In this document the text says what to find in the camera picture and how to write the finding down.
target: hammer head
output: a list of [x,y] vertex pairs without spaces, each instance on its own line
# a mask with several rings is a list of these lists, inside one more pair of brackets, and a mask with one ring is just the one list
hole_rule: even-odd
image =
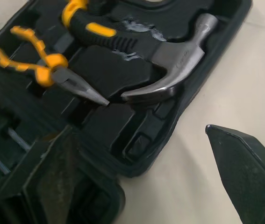
[[129,102],[156,102],[173,96],[177,84],[183,81],[204,56],[204,51],[193,42],[163,42],[152,58],[152,62],[167,70],[157,82],[122,94]]
[[194,36],[190,41],[161,43],[151,61],[167,69],[166,76],[149,86],[124,92],[122,98],[137,103],[148,101],[150,98],[159,98],[161,101],[173,96],[177,85],[190,75],[204,56],[205,53],[200,45],[215,29],[217,23],[218,19],[215,16],[202,14],[196,22]]

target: needle-nose pliers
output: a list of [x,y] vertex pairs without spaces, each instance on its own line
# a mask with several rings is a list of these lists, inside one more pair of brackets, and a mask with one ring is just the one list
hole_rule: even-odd
[[101,105],[109,104],[109,101],[101,96],[86,80],[67,68],[68,61],[62,54],[48,55],[45,52],[44,42],[36,37],[32,29],[15,26],[11,29],[11,33],[31,42],[47,67],[13,61],[8,58],[2,49],[0,49],[0,67],[14,68],[19,72],[34,70],[36,82],[43,87],[47,88],[56,83],[80,97],[87,98]]

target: beige floor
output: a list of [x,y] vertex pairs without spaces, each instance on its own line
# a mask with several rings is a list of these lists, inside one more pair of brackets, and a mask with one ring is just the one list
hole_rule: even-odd
[[[25,0],[0,0],[0,28]],[[181,116],[145,175],[121,178],[126,206],[117,224],[240,224],[220,180],[205,125],[251,134],[265,145],[265,0]]]

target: yellow pliers handle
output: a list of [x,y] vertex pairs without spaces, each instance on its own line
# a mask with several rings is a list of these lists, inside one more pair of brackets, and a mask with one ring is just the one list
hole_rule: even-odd
[[11,33],[17,35],[19,38],[31,42],[36,51],[38,52],[40,58],[44,60],[47,67],[20,63],[9,59],[9,57],[0,49],[0,67],[2,68],[14,68],[16,71],[27,71],[34,70],[36,81],[43,87],[50,87],[54,84],[51,73],[56,67],[68,67],[68,61],[62,54],[50,54],[47,55],[45,52],[45,44],[42,40],[39,40],[35,32],[32,29],[21,28],[15,26],[11,29]]

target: black plastic tool case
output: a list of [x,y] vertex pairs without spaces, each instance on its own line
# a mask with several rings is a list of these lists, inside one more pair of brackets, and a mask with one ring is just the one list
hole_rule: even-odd
[[[94,170],[90,172],[86,168],[92,180],[88,190],[98,189],[94,190],[91,199],[88,198],[90,204],[82,203],[80,221],[109,223],[121,210],[123,202],[116,176],[138,176],[152,165],[169,140],[180,115],[240,28],[251,0],[113,1],[106,17],[115,22],[128,19],[154,24],[172,42],[191,37],[195,19],[203,12],[212,13],[220,20],[216,31],[204,43],[206,54],[203,60],[177,95],[154,105],[129,105],[121,100],[120,95],[157,81],[165,71],[142,59],[125,61],[108,49],[83,46],[61,24],[60,15],[65,5],[64,0],[29,1],[0,31],[0,48],[16,61],[42,63],[30,43],[17,39],[9,31],[13,26],[35,29],[47,49],[64,54],[69,60],[69,68],[83,76],[111,104],[98,106],[74,97],[58,86],[45,90],[31,76],[0,68],[0,106],[14,113],[17,117],[14,128],[28,143],[51,132],[62,131],[67,124],[79,130],[84,157],[81,164]],[[6,141],[0,139],[0,158],[12,168],[23,159],[24,152],[10,140],[9,144]],[[105,182],[98,184],[95,181],[99,174],[110,179],[109,187]],[[111,189],[118,194],[110,193]],[[92,206],[93,211],[105,208],[107,213],[93,213],[93,216],[86,217],[84,209]]]

